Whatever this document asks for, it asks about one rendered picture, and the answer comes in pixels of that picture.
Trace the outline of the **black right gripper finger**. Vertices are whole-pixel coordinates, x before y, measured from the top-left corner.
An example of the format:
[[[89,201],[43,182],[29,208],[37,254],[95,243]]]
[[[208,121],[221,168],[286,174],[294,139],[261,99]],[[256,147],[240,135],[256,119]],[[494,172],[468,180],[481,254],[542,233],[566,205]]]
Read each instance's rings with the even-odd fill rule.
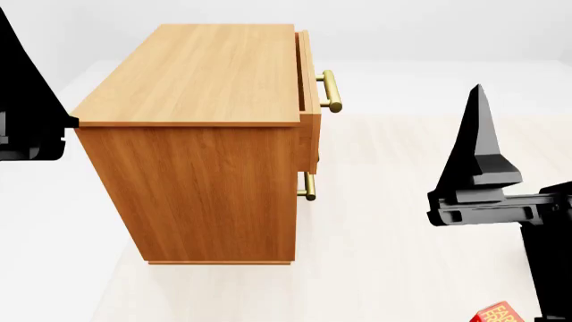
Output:
[[[520,182],[521,173],[501,154],[484,88],[475,85],[437,183],[436,199],[449,203],[499,202],[505,199],[504,187]]]

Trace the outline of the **wooden cabinet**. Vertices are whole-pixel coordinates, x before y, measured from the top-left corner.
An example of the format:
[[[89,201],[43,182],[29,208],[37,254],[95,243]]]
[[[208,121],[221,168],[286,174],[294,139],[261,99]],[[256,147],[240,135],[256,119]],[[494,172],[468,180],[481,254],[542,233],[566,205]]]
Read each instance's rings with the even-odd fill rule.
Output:
[[[72,114],[146,262],[295,258],[292,25],[158,26]]]

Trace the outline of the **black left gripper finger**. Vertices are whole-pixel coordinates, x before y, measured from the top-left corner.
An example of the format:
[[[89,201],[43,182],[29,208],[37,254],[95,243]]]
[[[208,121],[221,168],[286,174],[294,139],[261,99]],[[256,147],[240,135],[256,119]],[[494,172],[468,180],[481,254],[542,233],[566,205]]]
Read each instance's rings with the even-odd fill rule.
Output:
[[[0,8],[0,112],[7,128],[78,128],[31,61]]]

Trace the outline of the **red printed box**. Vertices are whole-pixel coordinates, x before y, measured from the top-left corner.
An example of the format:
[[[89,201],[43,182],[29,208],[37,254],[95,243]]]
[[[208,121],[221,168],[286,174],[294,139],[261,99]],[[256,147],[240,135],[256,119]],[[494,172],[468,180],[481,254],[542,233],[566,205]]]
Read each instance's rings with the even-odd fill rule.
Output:
[[[477,313],[469,322],[525,322],[506,302],[497,302]]]

